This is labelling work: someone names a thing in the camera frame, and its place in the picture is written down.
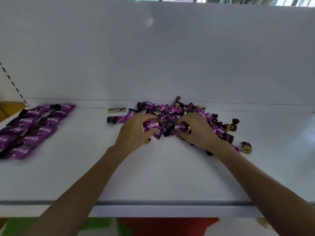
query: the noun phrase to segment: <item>person's right hand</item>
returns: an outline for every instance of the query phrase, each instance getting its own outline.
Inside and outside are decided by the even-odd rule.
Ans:
[[[187,123],[191,127],[191,133],[181,132],[179,136],[197,147],[211,151],[213,147],[223,141],[214,133],[207,120],[198,113],[185,114],[178,120],[178,124],[182,122]]]

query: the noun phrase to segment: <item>person's left hand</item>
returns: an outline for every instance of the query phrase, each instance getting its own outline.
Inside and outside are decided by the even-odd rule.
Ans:
[[[140,148],[156,131],[156,128],[147,132],[142,131],[142,124],[148,119],[155,119],[151,114],[136,114],[131,116],[121,127],[116,143],[113,147],[122,150],[126,156]]]

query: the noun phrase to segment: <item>shelf surface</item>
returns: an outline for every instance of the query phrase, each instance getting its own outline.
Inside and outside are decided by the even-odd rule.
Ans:
[[[252,144],[253,152],[244,154],[246,158],[307,201],[315,201],[314,114],[217,114],[224,123],[240,119],[234,144]],[[27,158],[1,160],[0,203],[50,204],[56,200],[115,142],[122,125],[106,123],[109,115],[115,114],[108,114],[106,108],[76,108]],[[250,199],[217,158],[175,136],[153,139],[128,156],[99,198],[99,204],[122,205],[246,202]]]

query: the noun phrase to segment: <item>red fabric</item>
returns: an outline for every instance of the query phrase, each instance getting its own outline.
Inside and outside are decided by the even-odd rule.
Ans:
[[[134,236],[203,236],[219,218],[120,218]]]

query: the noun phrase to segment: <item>person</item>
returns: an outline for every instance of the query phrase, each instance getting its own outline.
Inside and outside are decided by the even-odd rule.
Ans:
[[[153,115],[138,114],[126,121],[115,144],[38,218],[25,236],[77,235],[119,164],[156,132],[156,129],[148,132],[141,130],[144,121],[154,118]],[[191,133],[180,133],[179,136],[212,152],[280,236],[315,235],[313,206],[253,165],[228,142],[221,140],[199,114],[187,113],[178,121],[182,122],[191,127]]]

